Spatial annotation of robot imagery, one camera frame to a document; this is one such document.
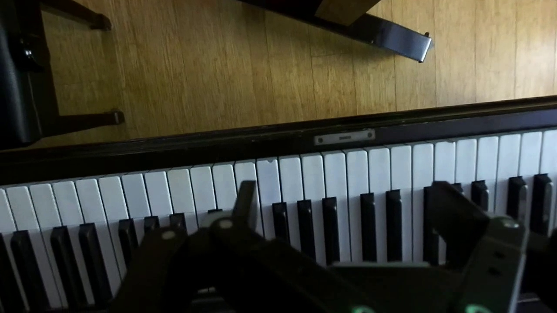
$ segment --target black frame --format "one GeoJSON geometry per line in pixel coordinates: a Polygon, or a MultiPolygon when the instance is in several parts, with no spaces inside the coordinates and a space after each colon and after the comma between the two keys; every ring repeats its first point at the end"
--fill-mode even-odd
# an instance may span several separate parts
{"type": "Polygon", "coordinates": [[[557,128],[557,95],[0,152],[0,184],[557,128]],[[318,144],[346,131],[374,137],[318,144]]]}

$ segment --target white piano key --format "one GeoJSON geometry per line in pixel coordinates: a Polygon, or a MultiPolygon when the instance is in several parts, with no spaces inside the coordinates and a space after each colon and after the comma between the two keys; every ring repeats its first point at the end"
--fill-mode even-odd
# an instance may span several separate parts
{"type": "Polygon", "coordinates": [[[351,262],[362,262],[362,213],[360,194],[368,192],[367,178],[367,150],[346,150],[346,173],[348,173],[348,215],[349,215],[349,250],[351,262]]]}
{"type": "Polygon", "coordinates": [[[146,196],[144,177],[142,173],[125,173],[121,175],[123,196],[127,201],[128,217],[134,218],[135,234],[139,243],[144,236],[142,218],[151,215],[149,201],[146,196]]]}
{"type": "Polygon", "coordinates": [[[541,131],[522,133],[518,175],[527,182],[525,211],[518,211],[518,220],[529,225],[529,211],[534,190],[534,175],[539,171],[541,131]]]}
{"type": "MultiPolygon", "coordinates": [[[[234,178],[236,178],[236,189],[240,189],[241,180],[257,180],[255,163],[254,161],[236,161],[233,164],[234,178]]],[[[262,211],[261,211],[261,196],[259,189],[255,189],[257,196],[257,220],[255,220],[255,230],[262,234],[262,211]]]]}
{"type": "Polygon", "coordinates": [[[475,180],[476,140],[462,138],[456,142],[456,171],[454,182],[461,182],[464,196],[471,196],[471,182],[475,180]]]}
{"type": "Polygon", "coordinates": [[[189,178],[191,178],[191,187],[193,187],[196,218],[198,218],[200,225],[205,225],[208,220],[207,211],[219,208],[219,206],[215,206],[210,164],[191,166],[189,178]]]}
{"type": "Polygon", "coordinates": [[[402,260],[412,260],[412,149],[395,145],[389,149],[389,187],[400,189],[402,201],[402,260]]]}
{"type": "Polygon", "coordinates": [[[389,149],[368,149],[368,190],[375,197],[377,262],[386,262],[386,196],[389,190],[389,149]]]}
{"type": "MultiPolygon", "coordinates": [[[[543,140],[541,140],[541,159],[539,159],[539,171],[548,173],[548,177],[553,182],[557,180],[557,130],[546,130],[543,131],[543,140]]],[[[555,199],[557,192],[551,197],[551,211],[550,211],[550,230],[557,225],[557,208],[555,208],[555,199]]]]}
{"type": "Polygon", "coordinates": [[[496,213],[506,213],[508,178],[518,173],[520,135],[509,133],[499,137],[497,182],[496,182],[496,213]]]}
{"type": "Polygon", "coordinates": [[[15,227],[15,222],[13,222],[13,215],[12,215],[10,204],[6,203],[6,194],[5,194],[3,189],[0,189],[0,232],[3,234],[6,257],[10,258],[12,272],[15,276],[17,288],[19,288],[19,293],[22,297],[24,307],[29,309],[27,298],[24,295],[24,290],[22,290],[22,284],[20,284],[20,277],[19,277],[19,272],[17,272],[17,267],[15,267],[15,258],[13,258],[13,253],[12,253],[12,248],[10,248],[10,237],[12,237],[12,232],[15,229],[17,227],[15,227]]]}
{"type": "Polygon", "coordinates": [[[127,204],[123,197],[121,180],[118,175],[99,177],[99,189],[100,189],[100,197],[102,197],[107,225],[109,225],[109,232],[113,232],[111,243],[114,246],[120,277],[123,277],[127,265],[125,265],[121,244],[118,239],[118,220],[128,218],[128,213],[127,213],[127,204]]]}
{"type": "Polygon", "coordinates": [[[313,243],[315,243],[315,258],[318,264],[325,265],[325,232],[323,232],[323,213],[321,199],[325,197],[325,171],[323,157],[320,154],[304,154],[301,156],[301,171],[302,171],[302,190],[304,199],[311,199],[313,211],[313,243]]]}
{"type": "Polygon", "coordinates": [[[212,164],[212,180],[215,206],[222,210],[231,210],[236,201],[236,180],[233,177],[231,163],[212,164]]]}
{"type": "Polygon", "coordinates": [[[59,276],[59,269],[57,269],[57,264],[55,264],[53,251],[52,251],[52,244],[50,244],[52,227],[60,225],[52,187],[50,187],[50,184],[33,184],[33,185],[29,185],[29,192],[31,192],[31,199],[33,199],[33,204],[34,204],[34,213],[36,213],[36,218],[38,218],[38,225],[41,229],[45,251],[46,251],[48,260],[50,260],[52,276],[53,276],[55,286],[59,290],[60,305],[67,307],[64,284],[62,284],[62,279],[59,276]]]}
{"type": "Polygon", "coordinates": [[[160,225],[168,225],[168,215],[172,213],[172,201],[168,192],[167,171],[154,170],[144,173],[146,194],[151,206],[151,215],[156,215],[160,225]]]}
{"type": "Polygon", "coordinates": [[[344,152],[323,152],[327,197],[335,196],[339,260],[349,262],[349,211],[344,152]]]}
{"type": "Polygon", "coordinates": [[[287,203],[290,244],[301,250],[297,201],[302,199],[301,163],[297,156],[278,157],[281,201],[287,203]]]}
{"type": "Polygon", "coordinates": [[[34,208],[33,208],[27,187],[24,185],[6,187],[5,194],[12,208],[15,227],[22,230],[29,230],[38,270],[40,270],[50,307],[62,307],[60,295],[52,274],[52,265],[55,265],[55,262],[53,258],[52,260],[48,258],[43,232],[38,227],[38,220],[34,215],[34,208]]]}
{"type": "Polygon", "coordinates": [[[97,180],[78,178],[74,180],[74,187],[81,203],[83,220],[92,222],[97,229],[109,288],[111,293],[116,295],[121,277],[118,270],[113,241],[118,241],[118,232],[109,232],[97,180]]]}
{"type": "Polygon", "coordinates": [[[71,248],[74,253],[74,262],[80,270],[80,277],[83,283],[85,297],[88,304],[93,304],[90,279],[87,274],[81,244],[78,239],[78,225],[83,224],[81,206],[76,196],[74,184],[71,180],[53,182],[52,184],[57,211],[62,225],[67,225],[71,248]]]}
{"type": "Polygon", "coordinates": [[[187,234],[198,229],[194,211],[193,189],[187,168],[172,168],[167,171],[174,211],[182,211],[186,217],[187,234]]]}
{"type": "Polygon", "coordinates": [[[485,180],[487,192],[489,192],[489,204],[487,204],[489,211],[494,211],[497,154],[499,154],[499,137],[478,138],[475,180],[485,180]]]}
{"type": "MultiPolygon", "coordinates": [[[[454,182],[454,164],[456,161],[456,144],[443,140],[435,142],[435,163],[433,163],[433,178],[454,182]]],[[[438,262],[445,262],[447,244],[442,237],[438,237],[438,262]]]]}
{"type": "Polygon", "coordinates": [[[433,182],[433,144],[415,144],[412,147],[412,229],[414,260],[422,260],[422,187],[433,182]]]}
{"type": "Polygon", "coordinates": [[[276,157],[257,159],[257,185],[261,196],[264,237],[274,237],[273,203],[281,201],[276,157]]]}

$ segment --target small label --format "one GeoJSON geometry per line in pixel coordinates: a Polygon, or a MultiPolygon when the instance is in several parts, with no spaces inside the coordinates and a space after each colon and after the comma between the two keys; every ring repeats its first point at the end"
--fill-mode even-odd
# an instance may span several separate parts
{"type": "Polygon", "coordinates": [[[372,140],[372,138],[375,138],[375,130],[365,128],[365,130],[358,130],[358,131],[339,131],[339,133],[316,135],[315,145],[355,142],[355,140],[372,140]]]}

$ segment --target piano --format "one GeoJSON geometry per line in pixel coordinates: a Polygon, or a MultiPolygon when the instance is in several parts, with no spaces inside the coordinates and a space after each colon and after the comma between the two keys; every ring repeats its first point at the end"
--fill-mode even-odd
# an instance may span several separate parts
{"type": "Polygon", "coordinates": [[[257,182],[257,230],[332,262],[443,260],[428,185],[555,227],[557,97],[0,152],[3,310],[106,307],[144,232],[257,182]]]}

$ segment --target piano keyboard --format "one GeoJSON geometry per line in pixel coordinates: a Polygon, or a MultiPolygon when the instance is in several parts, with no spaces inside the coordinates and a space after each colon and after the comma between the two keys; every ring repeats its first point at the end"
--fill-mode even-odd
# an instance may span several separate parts
{"type": "Polygon", "coordinates": [[[548,232],[555,154],[557,130],[543,128],[6,182],[0,187],[1,305],[106,307],[147,230],[194,232],[231,210],[241,180],[257,180],[257,230],[318,264],[436,264],[443,244],[424,211],[433,180],[548,232]]]}

